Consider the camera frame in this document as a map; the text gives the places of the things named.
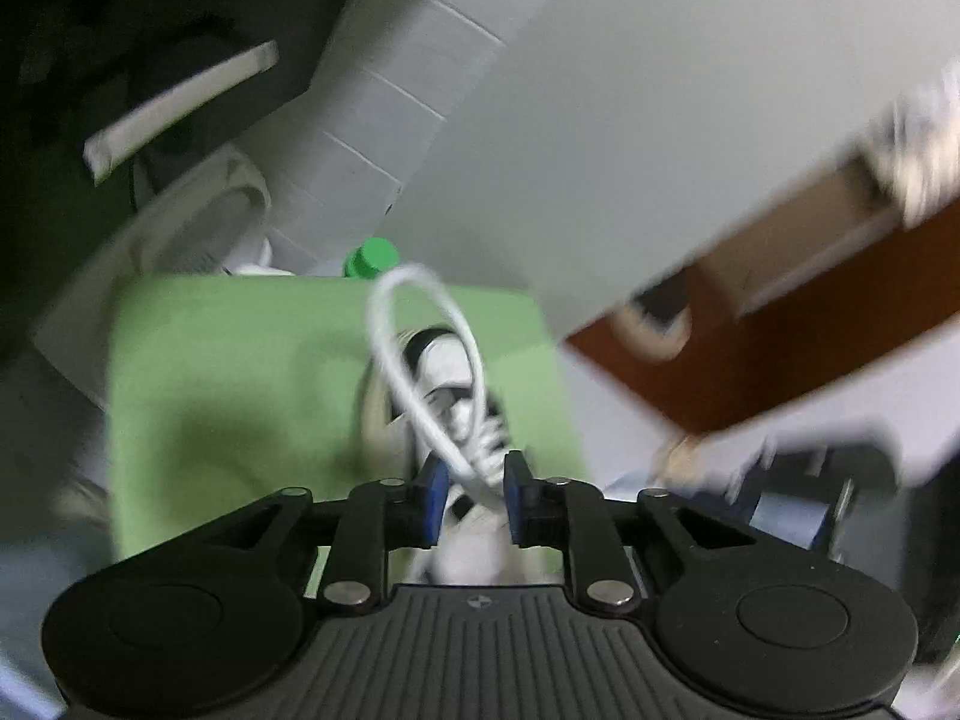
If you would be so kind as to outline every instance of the white shoe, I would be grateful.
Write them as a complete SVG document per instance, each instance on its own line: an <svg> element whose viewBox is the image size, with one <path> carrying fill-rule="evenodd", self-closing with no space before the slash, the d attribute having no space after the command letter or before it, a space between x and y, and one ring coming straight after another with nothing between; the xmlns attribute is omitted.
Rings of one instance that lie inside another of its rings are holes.
<svg viewBox="0 0 960 720"><path fill-rule="evenodd" d="M404 333L397 339L416 388L457 445L469 432L473 400L467 352L445 327ZM370 471L376 477L412 479L430 447L392 398L376 367L363 402L361 440ZM502 495L503 463L510 451L503 415L487 396L487 415L478 437L473 467L492 490ZM514 546L505 512L474 503L459 485L450 488L440 540L432 550L418 550L405 581L430 584L529 584L544 571L535 556Z"/></svg>

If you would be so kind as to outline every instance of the white handle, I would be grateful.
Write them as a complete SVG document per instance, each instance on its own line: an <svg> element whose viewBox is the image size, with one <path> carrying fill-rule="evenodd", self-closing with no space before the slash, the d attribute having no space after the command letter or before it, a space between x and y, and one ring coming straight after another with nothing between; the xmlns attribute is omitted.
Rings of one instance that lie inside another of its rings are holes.
<svg viewBox="0 0 960 720"><path fill-rule="evenodd" d="M270 70L279 59L277 41L261 43L161 92L91 135L83 144L83 159L93 173L94 184L167 127L240 82Z"/></svg>

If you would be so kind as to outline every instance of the bottle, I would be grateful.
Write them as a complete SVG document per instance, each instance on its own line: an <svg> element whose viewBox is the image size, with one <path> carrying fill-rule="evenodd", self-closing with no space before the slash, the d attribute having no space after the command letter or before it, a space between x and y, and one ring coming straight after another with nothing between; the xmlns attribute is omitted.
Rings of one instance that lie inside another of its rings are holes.
<svg viewBox="0 0 960 720"><path fill-rule="evenodd" d="M373 280L399 264L397 248L386 238L368 238L347 257L344 276Z"/></svg>

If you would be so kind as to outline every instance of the white wall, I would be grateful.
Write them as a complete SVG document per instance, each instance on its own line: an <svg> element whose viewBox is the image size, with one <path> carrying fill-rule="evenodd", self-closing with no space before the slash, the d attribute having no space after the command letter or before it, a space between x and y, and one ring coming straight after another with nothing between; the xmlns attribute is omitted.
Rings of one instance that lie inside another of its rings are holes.
<svg viewBox="0 0 960 720"><path fill-rule="evenodd" d="M546 1L352 0L310 90L238 141L275 201L275 264L336 266L373 234L446 118Z"/></svg>
<svg viewBox="0 0 960 720"><path fill-rule="evenodd" d="M552 0L379 231L557 337L755 213L960 53L960 0Z"/></svg>

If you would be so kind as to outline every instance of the metal screw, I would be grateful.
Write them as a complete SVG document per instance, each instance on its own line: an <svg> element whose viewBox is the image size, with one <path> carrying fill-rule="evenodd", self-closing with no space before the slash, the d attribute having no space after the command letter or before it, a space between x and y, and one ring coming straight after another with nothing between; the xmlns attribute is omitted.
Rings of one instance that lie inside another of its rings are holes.
<svg viewBox="0 0 960 720"><path fill-rule="evenodd" d="M601 579L587 588L587 595L605 607L622 607L634 597L634 589L625 581Z"/></svg>
<svg viewBox="0 0 960 720"><path fill-rule="evenodd" d="M325 586L323 598L341 607L357 607L370 598L370 588L361 581L335 581Z"/></svg>

